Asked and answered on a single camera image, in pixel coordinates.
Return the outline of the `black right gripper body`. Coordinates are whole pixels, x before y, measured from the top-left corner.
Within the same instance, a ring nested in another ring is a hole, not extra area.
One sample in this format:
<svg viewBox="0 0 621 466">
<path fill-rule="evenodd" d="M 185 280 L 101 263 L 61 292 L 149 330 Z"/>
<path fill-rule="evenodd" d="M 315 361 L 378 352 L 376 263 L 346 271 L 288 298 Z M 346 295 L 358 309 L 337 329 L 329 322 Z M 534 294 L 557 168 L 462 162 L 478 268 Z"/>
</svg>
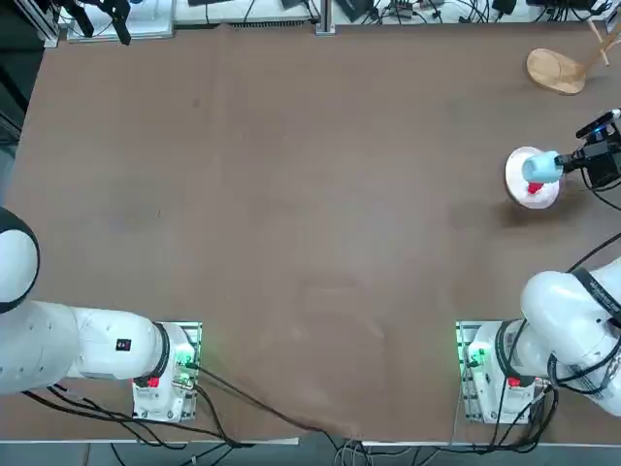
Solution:
<svg viewBox="0 0 621 466">
<path fill-rule="evenodd" d="M 604 188 L 620 180 L 620 144 L 600 141 L 583 148 L 586 172 L 594 188 Z"/>
</svg>

